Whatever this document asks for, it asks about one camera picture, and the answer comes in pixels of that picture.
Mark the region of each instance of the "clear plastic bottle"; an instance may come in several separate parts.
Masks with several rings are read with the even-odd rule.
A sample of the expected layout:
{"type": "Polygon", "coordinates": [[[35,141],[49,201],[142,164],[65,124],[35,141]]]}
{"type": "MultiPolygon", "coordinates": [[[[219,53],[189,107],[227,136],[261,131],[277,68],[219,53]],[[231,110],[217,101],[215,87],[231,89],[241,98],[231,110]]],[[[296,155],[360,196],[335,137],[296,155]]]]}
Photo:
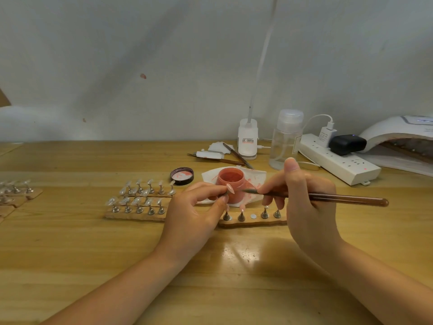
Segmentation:
{"type": "Polygon", "coordinates": [[[302,137],[303,119],[304,113],[300,110],[283,109],[280,112],[269,155],[269,165],[273,169],[281,170],[287,158],[297,158],[302,137]]]}

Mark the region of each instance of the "power strip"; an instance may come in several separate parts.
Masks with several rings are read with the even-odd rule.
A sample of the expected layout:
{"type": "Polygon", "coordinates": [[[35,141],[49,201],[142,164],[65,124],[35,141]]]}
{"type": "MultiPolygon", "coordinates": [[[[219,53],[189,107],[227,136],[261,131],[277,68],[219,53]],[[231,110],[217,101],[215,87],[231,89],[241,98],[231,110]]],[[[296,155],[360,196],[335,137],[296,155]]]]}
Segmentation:
{"type": "Polygon", "coordinates": [[[367,162],[358,155],[349,154],[340,156],[329,148],[320,146],[319,137],[311,133],[302,135],[299,151],[311,161],[331,172],[348,185],[369,185],[379,175],[381,168],[367,162]]]}

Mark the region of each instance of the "white paper napkin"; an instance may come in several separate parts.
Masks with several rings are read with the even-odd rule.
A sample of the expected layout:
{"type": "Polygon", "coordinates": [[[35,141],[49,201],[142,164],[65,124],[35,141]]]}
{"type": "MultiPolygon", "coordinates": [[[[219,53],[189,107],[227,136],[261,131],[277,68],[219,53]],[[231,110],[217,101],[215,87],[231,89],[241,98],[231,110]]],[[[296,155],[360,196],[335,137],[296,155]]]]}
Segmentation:
{"type": "MultiPolygon", "coordinates": [[[[204,182],[210,182],[211,184],[217,183],[218,173],[222,169],[226,168],[236,168],[243,171],[245,174],[245,179],[248,181],[254,188],[258,189],[261,185],[265,183],[266,180],[266,171],[257,171],[252,169],[241,168],[240,166],[225,166],[223,168],[213,169],[201,174],[204,182]]],[[[263,199],[263,195],[256,194],[245,194],[245,197],[236,204],[229,204],[229,206],[239,207],[241,204],[248,204],[255,201],[260,201],[263,199]]],[[[214,201],[209,199],[205,199],[204,201],[198,202],[199,204],[212,204],[214,201]]]]}

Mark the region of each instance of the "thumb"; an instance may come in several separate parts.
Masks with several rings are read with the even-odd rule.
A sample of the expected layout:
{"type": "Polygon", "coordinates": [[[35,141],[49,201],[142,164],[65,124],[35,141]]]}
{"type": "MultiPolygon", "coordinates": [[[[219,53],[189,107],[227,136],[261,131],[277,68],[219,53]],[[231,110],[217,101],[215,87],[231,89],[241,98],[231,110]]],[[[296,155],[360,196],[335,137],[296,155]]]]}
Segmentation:
{"type": "Polygon", "coordinates": [[[289,204],[299,207],[311,206],[305,174],[293,157],[284,162],[284,178],[289,192],[289,204]]]}
{"type": "Polygon", "coordinates": [[[229,201],[229,197],[227,195],[221,196],[216,202],[210,207],[207,212],[208,216],[215,220],[215,222],[219,221],[221,215],[226,210],[227,202],[229,201]]]}

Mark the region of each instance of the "white wall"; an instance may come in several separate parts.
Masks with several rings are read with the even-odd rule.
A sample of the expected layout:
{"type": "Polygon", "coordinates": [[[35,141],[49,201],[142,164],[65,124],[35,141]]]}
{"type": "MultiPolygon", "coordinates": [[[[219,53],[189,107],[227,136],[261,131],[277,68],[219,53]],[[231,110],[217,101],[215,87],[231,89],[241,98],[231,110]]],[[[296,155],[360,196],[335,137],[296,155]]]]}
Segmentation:
{"type": "MultiPolygon", "coordinates": [[[[0,87],[14,106],[0,109],[0,140],[235,138],[271,3],[1,0],[0,87]]],[[[431,113],[432,13],[433,0],[279,0],[259,135],[288,107],[329,113],[340,133],[431,113]]]]}

